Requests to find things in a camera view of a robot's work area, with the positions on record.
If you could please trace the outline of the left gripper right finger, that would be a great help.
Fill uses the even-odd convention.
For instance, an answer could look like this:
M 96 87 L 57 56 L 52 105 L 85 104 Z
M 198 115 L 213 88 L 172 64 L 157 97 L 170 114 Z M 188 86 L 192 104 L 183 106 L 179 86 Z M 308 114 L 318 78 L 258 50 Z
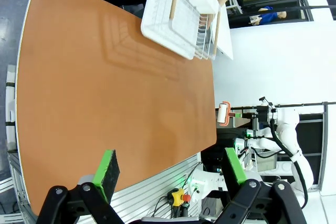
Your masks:
M 248 179 L 233 148 L 225 148 L 222 172 L 230 196 L 215 223 L 243 223 L 250 214 L 266 223 L 306 223 L 291 185 L 278 180 L 271 186 Z

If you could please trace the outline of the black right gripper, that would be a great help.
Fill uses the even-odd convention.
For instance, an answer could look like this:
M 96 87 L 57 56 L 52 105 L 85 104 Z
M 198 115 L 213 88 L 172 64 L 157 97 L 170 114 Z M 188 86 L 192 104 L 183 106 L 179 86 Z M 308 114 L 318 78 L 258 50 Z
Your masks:
M 252 120 L 252 129 L 259 130 L 260 125 L 261 129 L 264 129 L 269 126 L 268 116 L 269 116 L 269 107 L 264 105 L 259 105 L 253 107 L 253 113 L 235 113 L 236 119 L 250 119 Z

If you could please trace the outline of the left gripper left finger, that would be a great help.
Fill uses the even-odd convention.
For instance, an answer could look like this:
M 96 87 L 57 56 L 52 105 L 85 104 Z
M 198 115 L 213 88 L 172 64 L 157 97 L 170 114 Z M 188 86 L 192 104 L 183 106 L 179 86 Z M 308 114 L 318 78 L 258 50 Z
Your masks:
M 69 190 L 65 186 L 50 188 L 37 223 L 78 223 L 90 215 L 95 223 L 123 223 L 111 207 L 120 169 L 115 150 L 106 150 L 93 179 Z

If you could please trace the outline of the person's left hand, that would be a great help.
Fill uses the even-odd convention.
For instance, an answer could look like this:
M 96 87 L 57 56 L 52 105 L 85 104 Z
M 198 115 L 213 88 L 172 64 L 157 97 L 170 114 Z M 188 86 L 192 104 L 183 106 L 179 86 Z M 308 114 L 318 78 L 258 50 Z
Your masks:
M 201 14 L 198 23 L 198 30 L 200 32 L 206 32 L 211 28 L 214 20 L 214 14 Z

